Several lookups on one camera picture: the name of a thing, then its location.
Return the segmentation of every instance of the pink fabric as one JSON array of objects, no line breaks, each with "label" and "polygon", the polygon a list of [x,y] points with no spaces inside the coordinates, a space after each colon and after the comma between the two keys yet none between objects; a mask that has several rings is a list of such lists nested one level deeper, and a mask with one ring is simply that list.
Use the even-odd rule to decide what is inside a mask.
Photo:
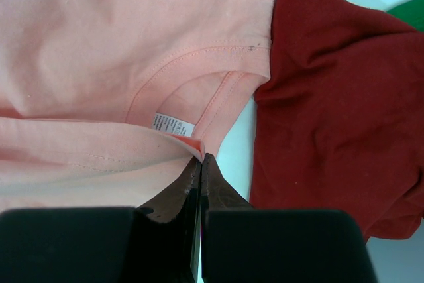
[{"label": "pink fabric", "polygon": [[0,211],[140,205],[216,154],[269,79],[273,1],[0,0]]}]

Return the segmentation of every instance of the green cloth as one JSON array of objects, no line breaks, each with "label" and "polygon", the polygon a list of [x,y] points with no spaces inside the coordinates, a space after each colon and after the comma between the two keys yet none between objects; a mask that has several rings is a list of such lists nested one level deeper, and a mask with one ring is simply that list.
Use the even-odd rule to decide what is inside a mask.
[{"label": "green cloth", "polygon": [[424,0],[411,0],[388,11],[389,14],[424,32]]}]

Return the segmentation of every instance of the white surface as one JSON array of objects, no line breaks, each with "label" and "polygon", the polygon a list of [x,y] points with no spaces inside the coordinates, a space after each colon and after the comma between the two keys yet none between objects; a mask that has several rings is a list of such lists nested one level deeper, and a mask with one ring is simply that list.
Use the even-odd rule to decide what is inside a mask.
[{"label": "white surface", "polygon": [[[407,0],[348,1],[363,7],[387,10]],[[245,198],[252,175],[255,110],[252,100],[225,137],[217,158],[224,177]],[[423,226],[410,240],[371,239],[368,250],[381,283],[424,282]]]}]

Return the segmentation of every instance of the dark red fabric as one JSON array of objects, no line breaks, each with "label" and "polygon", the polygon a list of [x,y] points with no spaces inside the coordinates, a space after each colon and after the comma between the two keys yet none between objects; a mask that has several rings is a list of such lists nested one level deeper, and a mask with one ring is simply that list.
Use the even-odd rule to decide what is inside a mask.
[{"label": "dark red fabric", "polygon": [[345,0],[277,0],[272,36],[250,202],[341,209],[365,237],[410,237],[424,211],[424,34]]}]

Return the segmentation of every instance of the red shirt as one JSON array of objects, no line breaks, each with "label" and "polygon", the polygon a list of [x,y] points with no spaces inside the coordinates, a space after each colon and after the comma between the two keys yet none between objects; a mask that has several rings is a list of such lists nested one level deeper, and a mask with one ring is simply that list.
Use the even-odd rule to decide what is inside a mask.
[{"label": "red shirt", "polygon": [[277,0],[272,37],[251,203],[341,209],[367,238],[411,236],[424,211],[424,34],[345,0]]}]

